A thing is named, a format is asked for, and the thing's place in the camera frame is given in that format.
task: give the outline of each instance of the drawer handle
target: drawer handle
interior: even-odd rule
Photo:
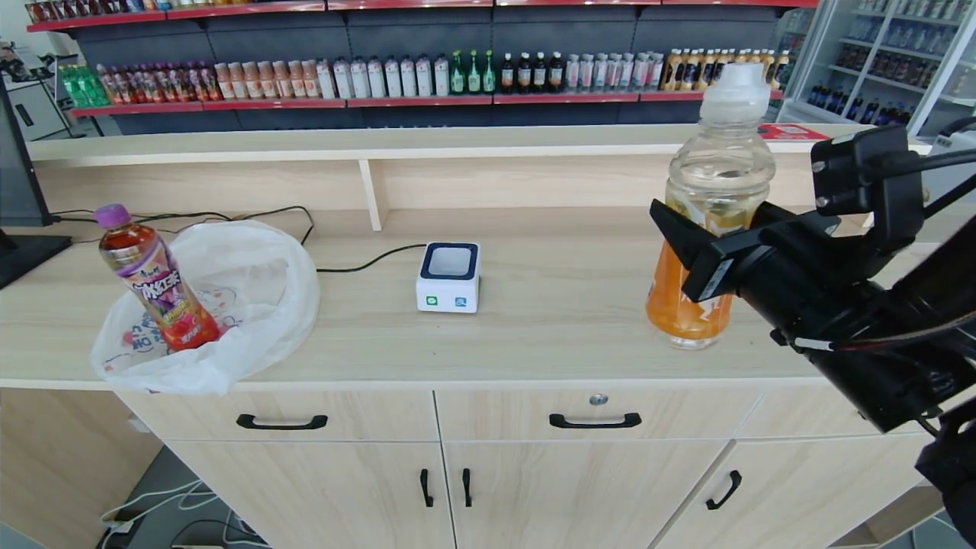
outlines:
[[[714,499],[705,502],[705,506],[709,508],[709,511],[714,511],[722,505],[725,505],[725,502],[732,497],[735,490],[739,489],[739,485],[742,483],[742,475],[738,471],[733,471],[729,473],[729,478],[732,479],[732,487],[729,488],[729,491],[725,492],[725,497],[721,498],[718,503],[715,503]]]
[[[465,468],[461,472],[461,480],[465,483],[465,507],[471,506],[471,469]]]
[[[625,413],[624,421],[620,423],[570,423],[561,413],[549,415],[549,424],[557,429],[629,429],[640,425],[640,422],[640,414],[637,412]]]
[[[421,490],[424,492],[424,504],[433,507],[433,496],[427,493],[427,469],[421,469]]]
[[[244,429],[265,429],[268,431],[314,431],[325,427],[325,424],[329,422],[329,416],[313,415],[304,425],[259,425],[254,420],[254,415],[242,413],[237,416],[237,425]]]

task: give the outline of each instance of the purple bottle cap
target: purple bottle cap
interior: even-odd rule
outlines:
[[[132,223],[132,214],[122,204],[106,204],[95,210],[95,221],[103,229],[114,229]]]

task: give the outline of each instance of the orange juice bottle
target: orange juice bottle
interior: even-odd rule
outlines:
[[[769,105],[760,63],[732,63],[705,91],[701,133],[684,144],[669,166],[665,203],[715,234],[749,226],[769,195],[773,154],[756,133]],[[667,243],[647,296],[647,317],[669,345],[704,349],[728,326],[732,296],[692,303],[681,285],[688,272]]]

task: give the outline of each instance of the white cap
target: white cap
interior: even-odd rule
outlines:
[[[705,90],[699,111],[710,122],[751,122],[769,107],[770,90],[762,63],[731,63],[718,83]]]

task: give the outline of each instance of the red sign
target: red sign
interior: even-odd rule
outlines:
[[[766,141],[823,141],[830,139],[799,124],[759,124],[759,135]]]

